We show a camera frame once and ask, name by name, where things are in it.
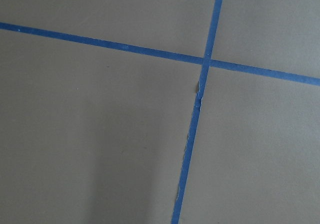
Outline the blue tape line wrist right cross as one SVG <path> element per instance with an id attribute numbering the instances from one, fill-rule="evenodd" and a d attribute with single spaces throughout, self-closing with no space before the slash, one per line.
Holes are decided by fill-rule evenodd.
<path id="1" fill-rule="evenodd" d="M 190 121 L 188 137 L 187 137 L 187 142 L 184 150 L 184 156 L 183 156 L 183 161 L 182 161 L 182 166 L 180 171 L 177 196 L 176 196 L 176 201 L 173 207 L 172 217 L 170 221 L 172 224 L 177 224 L 180 220 L 180 214 L 183 206 L 184 194 L 185 194 L 185 189 L 186 189 L 187 180 L 188 180 L 190 163 L 191 163 L 191 158 L 192 158 L 192 153 L 193 153 L 193 148 L 194 148 L 194 143 L 195 143 L 195 138 L 196 138 L 196 133 L 198 128 L 198 122 L 199 122 L 200 113 L 201 113 L 202 99 L 205 92 L 208 71 L 210 68 L 213 47 L 214 47 L 215 38 L 216 38 L 216 32 L 217 32 L 220 12 L 222 8 L 223 0 L 214 0 L 214 1 L 215 3 L 212 10 L 211 21 L 210 21 L 210 26 L 209 26 L 209 31 L 208 31 L 207 41 L 205 46 L 206 48 L 204 51 L 204 56 L 201 64 L 201 71 L 200 71 L 199 80 L 198 80 L 197 93 L 194 100 L 195 102 L 193 105 L 192 117 Z"/>

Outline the blue tape line wrist right long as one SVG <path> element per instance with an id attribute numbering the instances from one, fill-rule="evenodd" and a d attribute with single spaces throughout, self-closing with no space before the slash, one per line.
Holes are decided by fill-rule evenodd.
<path id="1" fill-rule="evenodd" d="M 76 43 L 81 43 L 86 45 L 92 45 L 92 46 L 115 49 L 115 50 L 137 53 L 142 55 L 154 56 L 154 57 L 159 57 L 164 59 L 182 61 L 182 62 L 199 64 L 199 65 L 202 64 L 204 60 L 203 58 L 197 57 L 197 56 L 140 47 L 140 46 L 107 41 L 102 39 L 96 39 L 91 37 L 84 37 L 79 35 L 67 34 L 62 32 L 28 27 L 28 26 L 15 25 L 15 24 L 10 24 L 5 22 L 1 22 L 0 24 L 1 24 L 0 28 L 3 30 L 25 33 L 30 35 L 43 36 L 43 37 L 59 39 L 59 40 L 64 40 L 69 42 L 76 42 Z M 214 68 L 220 68 L 225 70 L 255 74 L 255 75 L 260 75 L 264 77 L 288 80 L 288 81 L 299 82 L 299 83 L 304 83 L 304 84 L 309 84 L 314 86 L 320 85 L 319 78 L 300 75 L 300 74 L 294 74 L 289 72 L 259 68 L 259 67 L 242 65 L 242 64 L 220 61 L 215 59 L 210 60 L 209 65 Z"/>

